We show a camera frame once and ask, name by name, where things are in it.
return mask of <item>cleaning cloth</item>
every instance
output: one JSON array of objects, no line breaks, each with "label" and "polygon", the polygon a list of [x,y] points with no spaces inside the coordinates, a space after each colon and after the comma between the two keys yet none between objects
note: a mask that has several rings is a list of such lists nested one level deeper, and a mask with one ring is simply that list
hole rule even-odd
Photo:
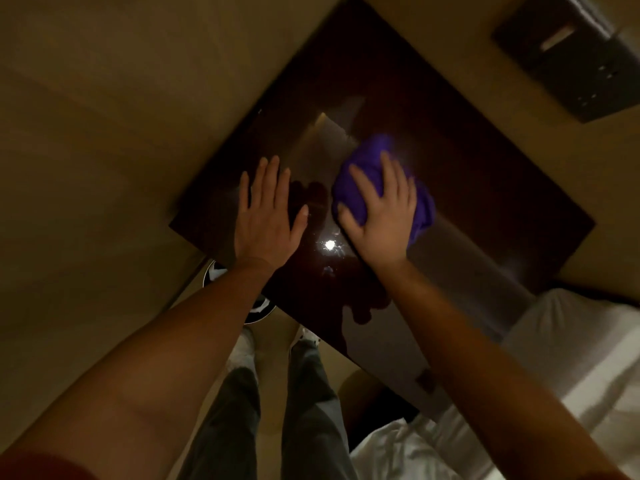
[{"label": "cleaning cloth", "polygon": [[[356,222],[364,226],[367,222],[367,206],[358,190],[351,174],[349,173],[349,165],[356,165],[363,170],[365,175],[369,177],[371,183],[375,186],[378,195],[382,197],[384,184],[382,177],[382,163],[380,161],[380,153],[387,151],[393,158],[394,140],[386,134],[378,134],[365,140],[347,160],[344,161],[340,168],[340,173],[336,177],[332,187],[332,213],[333,218],[337,221],[338,203],[345,204],[353,214]],[[412,174],[407,167],[404,168],[404,174],[411,177]],[[433,224],[435,218],[435,204],[427,186],[417,181],[415,182],[418,190],[418,203],[413,215],[413,225],[411,227],[411,236],[409,244],[411,246],[418,236]]]}]

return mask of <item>table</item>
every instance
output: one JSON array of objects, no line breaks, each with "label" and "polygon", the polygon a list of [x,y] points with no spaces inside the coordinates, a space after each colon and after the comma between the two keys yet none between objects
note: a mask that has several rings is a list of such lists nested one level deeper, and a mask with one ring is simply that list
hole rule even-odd
[{"label": "table", "polygon": [[384,132],[434,196],[436,224],[409,258],[500,341],[593,220],[362,0],[343,1],[192,183],[171,227],[234,261],[238,181],[260,157],[291,168],[299,250],[264,294],[425,413],[428,364],[334,222],[330,189],[359,141]]}]

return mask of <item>person's left hand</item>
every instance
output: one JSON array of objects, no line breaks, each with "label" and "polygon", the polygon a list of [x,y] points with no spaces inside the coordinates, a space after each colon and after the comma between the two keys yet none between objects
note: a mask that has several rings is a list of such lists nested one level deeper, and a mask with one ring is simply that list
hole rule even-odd
[{"label": "person's left hand", "polygon": [[238,261],[258,259],[274,272],[284,265],[298,249],[307,228],[308,206],[300,209],[293,227],[289,227],[287,205],[291,170],[286,168],[278,179],[279,158],[270,163],[261,158],[251,189],[249,206],[249,175],[240,177],[240,203],[236,220],[234,245]]}]

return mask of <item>wall outlet panel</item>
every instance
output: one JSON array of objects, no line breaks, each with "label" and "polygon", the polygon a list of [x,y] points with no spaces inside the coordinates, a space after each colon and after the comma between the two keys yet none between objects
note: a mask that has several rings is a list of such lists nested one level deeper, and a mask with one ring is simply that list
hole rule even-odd
[{"label": "wall outlet panel", "polygon": [[640,59],[577,0],[527,0],[493,39],[584,123],[640,103]]}]

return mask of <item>gray pants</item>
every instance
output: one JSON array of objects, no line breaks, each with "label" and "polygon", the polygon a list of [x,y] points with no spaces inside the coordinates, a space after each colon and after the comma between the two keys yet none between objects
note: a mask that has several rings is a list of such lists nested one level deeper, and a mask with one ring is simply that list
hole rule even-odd
[{"label": "gray pants", "polygon": [[[340,401],[308,340],[291,350],[282,427],[283,480],[357,480]],[[179,480],[255,480],[258,384],[249,369],[231,371],[198,430]]]}]

